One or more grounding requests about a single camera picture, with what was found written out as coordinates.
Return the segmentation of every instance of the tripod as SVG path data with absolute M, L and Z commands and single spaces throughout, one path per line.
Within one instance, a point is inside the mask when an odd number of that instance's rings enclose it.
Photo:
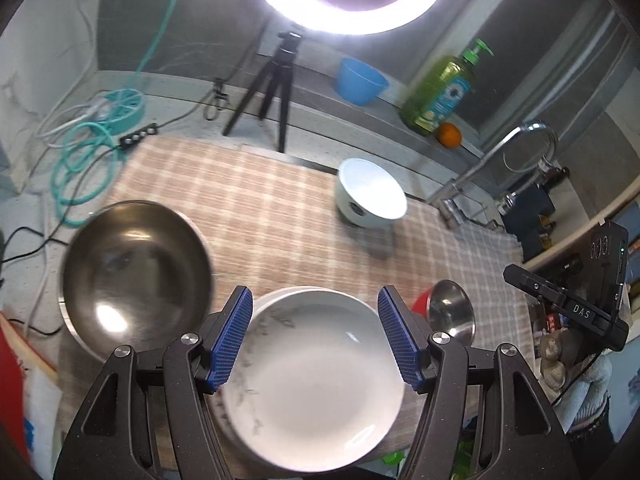
M 278 46 L 276 53 L 271 57 L 267 64 L 255 77 L 254 81 L 249 86 L 249 89 L 244 94 L 242 101 L 236 108 L 233 116 L 226 124 L 223 136 L 228 136 L 231 130 L 238 122 L 238 119 L 244 112 L 244 109 L 249 104 L 249 101 L 254 97 L 254 94 L 260 89 L 262 82 L 271 76 L 269 86 L 267 86 L 267 93 L 262 100 L 260 111 L 258 112 L 258 118 L 263 120 L 267 116 L 273 97 L 280 88 L 280 127 L 278 130 L 278 151 L 284 153 L 284 146 L 287 140 L 287 121 L 289 120 L 289 104 L 291 100 L 291 87 L 293 85 L 293 60 L 296 59 L 298 54 L 298 47 L 302 41 L 302 36 L 295 32 L 283 32 L 278 35 L 282 39 L 282 42 Z

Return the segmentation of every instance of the bottle label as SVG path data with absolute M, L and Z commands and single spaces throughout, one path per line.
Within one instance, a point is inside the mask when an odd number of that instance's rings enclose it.
M 464 78 L 456 77 L 442 90 L 435 101 L 418 116 L 415 123 L 433 132 L 440 123 L 451 115 L 458 103 L 471 88 L 471 84 Z

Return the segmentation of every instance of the stainless steel bowl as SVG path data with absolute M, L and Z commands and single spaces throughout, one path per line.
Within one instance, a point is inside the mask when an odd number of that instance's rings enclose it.
M 427 320 L 434 330 L 441 330 L 465 346 L 476 336 L 476 316 L 466 292 L 456 282 L 441 280 L 427 298 Z
M 155 202 L 103 209 L 74 236 L 60 273 L 66 326 L 94 357 L 116 346 L 166 346 L 196 330 L 213 292 L 206 242 L 185 216 Z

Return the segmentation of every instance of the blue gripper pad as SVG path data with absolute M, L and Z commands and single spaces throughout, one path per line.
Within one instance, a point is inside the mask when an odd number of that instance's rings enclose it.
M 424 382 L 424 376 L 420 371 L 420 353 L 402 320 L 398 306 L 384 288 L 378 293 L 378 316 L 396 358 L 402 380 L 418 391 Z
M 251 291 L 246 288 L 234 305 L 211 351 L 211 370 L 207 375 L 207 384 L 213 391 L 228 380 L 253 312 L 254 298 Z

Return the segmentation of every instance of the black cable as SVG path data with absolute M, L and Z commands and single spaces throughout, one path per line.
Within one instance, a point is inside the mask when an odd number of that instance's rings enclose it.
M 220 115 L 220 110 L 222 110 L 223 108 L 220 103 L 222 101 L 228 102 L 228 96 L 223 92 L 224 85 L 227 84 L 236 76 L 238 71 L 244 66 L 246 59 L 249 56 L 249 53 L 252 52 L 254 48 L 256 48 L 257 45 L 260 43 L 260 38 L 263 36 L 264 32 L 267 30 L 267 27 L 269 26 L 269 22 L 271 21 L 271 17 L 273 16 L 273 13 L 274 13 L 274 10 L 271 10 L 268 13 L 267 17 L 264 20 L 264 23 L 262 24 L 262 26 L 260 27 L 260 30 L 258 31 L 258 34 L 256 34 L 254 38 L 251 40 L 251 42 L 249 43 L 249 45 L 247 45 L 244 52 L 242 53 L 242 56 L 240 56 L 240 59 L 233 66 L 228 76 L 226 76 L 224 79 L 217 78 L 213 82 L 212 88 L 209 91 L 207 91 L 207 93 L 204 94 L 199 99 L 199 101 L 197 101 L 196 104 L 194 104 L 193 107 L 190 108 L 188 112 L 185 112 L 180 116 L 174 117 L 173 119 L 169 119 L 167 122 L 160 124 L 158 126 L 158 129 L 164 128 L 169 124 L 177 123 L 177 121 L 181 121 L 185 117 L 190 116 L 200 107 L 200 105 L 206 105 L 204 110 L 202 111 L 202 115 L 205 120 L 215 121 L 218 118 L 218 116 Z M 208 113 L 208 109 L 210 106 L 214 104 L 216 105 L 216 113 L 213 115 L 213 117 L 210 117 Z
M 18 227 L 13 233 L 11 233 L 9 235 L 9 237 L 6 239 L 6 242 L 4 243 L 4 249 L 6 250 L 7 246 L 9 245 L 9 242 L 12 240 L 12 238 L 17 235 L 20 231 L 28 231 L 34 235 L 38 235 L 41 238 L 45 238 L 45 235 L 43 233 L 41 233 L 40 231 L 36 231 L 36 229 L 32 229 L 26 225 L 23 225 L 21 227 Z M 53 242 L 55 244 L 59 244 L 59 245 L 64 245 L 64 246 L 68 246 L 68 243 L 58 239 L 58 238 L 51 238 L 49 240 L 49 242 Z
M 29 172 L 29 178 L 31 178 L 33 174 L 36 172 L 36 169 L 42 162 L 42 159 L 44 158 L 45 155 L 47 155 L 47 153 L 49 153 L 50 149 L 51 147 L 47 146 L 46 149 L 40 154 L 40 156 L 38 157 L 38 160 L 36 160 L 36 163 L 33 165 L 33 168 L 31 168 L 31 171 Z
M 191 108 L 188 112 L 183 113 L 180 116 L 174 117 L 173 119 L 169 119 L 167 122 L 162 123 L 162 124 L 158 124 L 158 129 L 160 128 L 164 128 L 165 126 L 168 126 L 169 124 L 172 123 L 177 123 L 177 121 L 180 121 L 182 119 L 184 119 L 185 117 L 190 116 L 191 114 L 193 114 L 199 107 L 200 105 L 205 105 L 207 104 L 207 99 L 210 97 L 211 94 L 213 94 L 214 89 L 212 88 L 211 90 L 207 91 L 206 94 L 204 94 L 200 100 L 198 102 L 196 102 L 195 105 L 193 105 L 193 108 Z
M 78 195 L 78 192 L 80 191 L 80 187 L 82 186 L 82 183 L 84 182 L 84 179 L 86 178 L 86 176 L 93 169 L 93 167 L 98 163 L 99 160 L 101 160 L 105 155 L 107 155 L 107 154 L 109 154 L 109 153 L 111 153 L 111 152 L 113 152 L 114 150 L 117 150 L 117 149 L 118 149 L 117 147 L 114 147 L 114 148 L 109 148 L 106 152 L 102 152 L 100 155 L 98 155 L 96 158 L 94 158 L 92 163 L 89 164 L 89 167 L 86 168 L 86 170 L 84 170 L 84 173 L 80 176 L 80 179 L 78 180 L 78 184 L 76 185 L 76 188 L 74 189 L 74 192 L 71 195 L 71 199 L 69 200 L 69 204 L 66 206 L 65 213 L 62 215 L 62 218 L 60 219 L 60 222 L 58 222 L 58 225 L 56 225 L 55 229 L 53 229 L 53 232 L 37 248 L 35 248 L 33 251 L 29 251 L 29 252 L 23 253 L 23 254 L 17 254 L 16 256 L 12 256 L 11 258 L 7 258 L 5 260 L 2 260 L 2 264 L 7 264 L 7 263 L 12 262 L 14 260 L 18 260 L 20 258 L 26 258 L 27 256 L 31 256 L 32 254 L 35 254 L 39 250 L 41 250 L 50 241 L 53 241 L 54 235 L 58 232 L 58 230 L 62 227 L 62 224 L 65 222 L 66 216 L 68 215 L 69 211 L 71 210 L 71 208 L 73 206 L 73 202 L 74 202 L 76 196 Z
M 600 350 L 596 355 L 593 356 L 593 359 L 589 362 L 589 364 L 586 365 L 582 370 L 580 370 L 580 372 L 569 382 L 569 385 L 564 390 L 562 390 L 560 395 L 556 397 L 556 400 L 554 400 L 551 403 L 552 406 L 555 406 L 558 402 L 560 402 L 560 399 L 562 399 L 562 396 L 564 396 L 564 394 L 569 391 L 569 388 L 571 388 L 575 384 L 575 381 L 580 379 L 586 373 L 586 371 L 589 368 L 591 368 L 591 365 L 593 365 L 594 362 L 596 362 L 596 359 L 600 357 L 601 354 L 602 354 L 602 350 Z
M 12 323 L 18 323 L 21 325 L 24 325 L 24 321 L 21 319 L 15 319 L 15 317 L 9 318 L 7 321 L 10 321 Z M 39 328 L 34 327 L 33 325 L 29 325 L 29 328 L 31 330 L 33 330 L 34 332 L 37 332 L 40 335 L 43 335 L 44 337 L 50 337 L 52 335 L 56 335 L 58 332 L 60 332 L 62 330 L 62 327 L 64 325 L 60 325 L 57 329 L 55 329 L 53 332 L 44 332 L 43 330 L 40 330 Z

